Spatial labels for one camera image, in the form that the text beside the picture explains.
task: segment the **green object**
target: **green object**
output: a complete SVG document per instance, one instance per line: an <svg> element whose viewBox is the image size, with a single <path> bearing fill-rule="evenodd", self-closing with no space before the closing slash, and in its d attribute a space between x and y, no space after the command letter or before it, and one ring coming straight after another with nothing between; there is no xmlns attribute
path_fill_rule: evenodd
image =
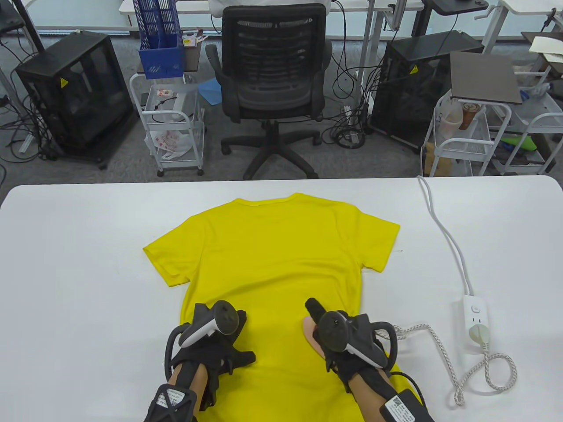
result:
<svg viewBox="0 0 563 422"><path fill-rule="evenodd" d="M516 146L518 145L518 142L520 142L520 139L521 138L508 137L508 138L502 138L501 141ZM532 140L531 136L528 136L526 139L524 139L524 143L520 148L522 148L525 151L535 151L536 149L538 149L538 147L536 147L534 141Z"/></svg>

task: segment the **gray carpet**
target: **gray carpet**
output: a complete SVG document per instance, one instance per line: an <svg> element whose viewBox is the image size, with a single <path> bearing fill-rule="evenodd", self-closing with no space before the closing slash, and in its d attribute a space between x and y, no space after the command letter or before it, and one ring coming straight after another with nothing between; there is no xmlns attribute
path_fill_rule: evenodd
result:
<svg viewBox="0 0 563 422"><path fill-rule="evenodd" d="M21 49L16 38L3 39L15 53L21 57ZM57 41L57 38L45 38L46 45ZM138 65L138 40L125 37L113 38L113 46L117 54L126 81L135 72ZM342 51L342 42L334 42L335 56L339 57ZM348 65L354 66L358 63L361 44L359 42L348 42L346 46ZM500 46L495 53L508 54L519 64L525 64L534 59L523 45ZM0 63L6 74L16 65L15 58L0 47ZM336 101L332 92L332 84L336 76L336 65L331 63L325 78L325 95L327 106L325 115L336 115L339 113L341 103ZM203 82L213 77L211 67L203 53L200 68L195 75L196 80ZM15 76L16 85L20 97L26 95L25 89ZM343 81L342 87L349 89ZM0 115L0 125L14 120L14 115L7 113ZM197 176L195 169L167 170L164 177L157 177L157 167L154 159L143 142L144 130L138 123L129 133L107 170L98 170L91 164L72 163L68 161L41 161L34 160L26 164L11 164L0 161L7 169L7 177L0 188L0 203L6 197L10 189L18 185L29 184L51 184L51 183L121 183L121 182L169 182L169 181L208 181L208 180L239 180L248 163L256 154L254 149L233 148L229 156L221 154L220 139L237 134L259 134L260 124L255 121L246 121L242 124L233 124L224 116L221 106L211 107L207 105L206 124L208 132L205 140L204 170L205 175ZM333 123L329 120L322 123L292 123L284 124L282 130L289 131L299 128L318 128L320 130L330 127ZM12 136L11 131L0 132L0 146L8 144ZM25 137L21 132L16 139ZM419 161L412 150L403 147L396 141L390 140L378 134L367 138L363 148L358 150L345 150L335 145L321 145L313 147L310 141L302 141L293 145L293 148L305 158L319 174L321 178L356 178L356 177L412 177L419 173ZM0 147L0 155L11 159L10 152ZM558 157L563 161L563 152ZM558 164L551 176L563 183L563 165ZM303 178L303 173L289 164L287 161L273 156L262 166L255 179L297 179Z"/></svg>

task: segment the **forearm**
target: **forearm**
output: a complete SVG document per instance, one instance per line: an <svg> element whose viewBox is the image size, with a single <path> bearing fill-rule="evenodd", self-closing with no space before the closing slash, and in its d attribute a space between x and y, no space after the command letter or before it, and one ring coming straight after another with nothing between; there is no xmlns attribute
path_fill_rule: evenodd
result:
<svg viewBox="0 0 563 422"><path fill-rule="evenodd" d="M181 369L182 369L182 364L176 366L176 369L174 369L174 373L168 380L169 384L176 385L176 380L178 378L178 374L180 373ZM194 416L197 416L199 412L199 407L202 402L203 391L205 390L206 385L207 385L207 370L205 369L205 366L199 365L198 370L195 372L194 380L191 382L191 386L190 386L190 390L192 390L198 396L198 400L195 403Z"/></svg>
<svg viewBox="0 0 563 422"><path fill-rule="evenodd" d="M379 413L379 408L387 402L383 397L372 390L358 374L350 380L348 386L352 390L365 422L385 422Z"/></svg>

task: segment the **basket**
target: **basket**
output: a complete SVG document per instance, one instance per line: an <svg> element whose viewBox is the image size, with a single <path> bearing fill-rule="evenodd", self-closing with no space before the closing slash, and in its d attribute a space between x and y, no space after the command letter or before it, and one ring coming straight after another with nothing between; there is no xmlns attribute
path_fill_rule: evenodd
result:
<svg viewBox="0 0 563 422"><path fill-rule="evenodd" d="M147 79L180 78L185 51L175 0L133 0Z"/></svg>

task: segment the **white table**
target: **white table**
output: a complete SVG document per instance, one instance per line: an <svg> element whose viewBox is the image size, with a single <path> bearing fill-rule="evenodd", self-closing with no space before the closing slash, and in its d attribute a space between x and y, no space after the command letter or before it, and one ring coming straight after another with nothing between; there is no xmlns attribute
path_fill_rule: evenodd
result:
<svg viewBox="0 0 563 422"><path fill-rule="evenodd" d="M399 343L399 364L421 386L436 421L560 420L560 187L545 176L428 182L476 294L488 303L491 348L515 360L519 379L492 396L479 372L466 408L456 408L429 334ZM363 310L403 326L428 322L459 376L479 359L458 340L463 284L416 179L20 186L0 208L0 419L142 421L164 381L164 346L186 287L166 287L141 248L237 197L295 192L400 223L385 272L364 274ZM506 381L505 365L491 365L494 382Z"/></svg>
<svg viewBox="0 0 563 422"><path fill-rule="evenodd" d="M499 0L497 8L493 11L487 32L483 37L482 43L485 46L483 53L491 53L493 50L509 12L515 15L546 15L547 17L553 8L561 13L563 2L561 0Z"/></svg>
<svg viewBox="0 0 563 422"><path fill-rule="evenodd" d="M383 27L383 18L385 12L392 11L389 5L395 4L396 0L342 0L342 6L346 12L367 12L368 16L365 21L364 38L362 41L360 63L358 65L358 80L361 86L365 87L364 68L377 65L377 48L381 38L381 29ZM341 13L340 8L331 3L331 12ZM424 9L422 0L408 0L405 11L418 11ZM204 1L178 1L176 10L179 15L197 15L209 14L209 3ZM135 16L133 0L124 0L119 6L119 13L127 16ZM353 98L360 100L360 84L356 84Z"/></svg>

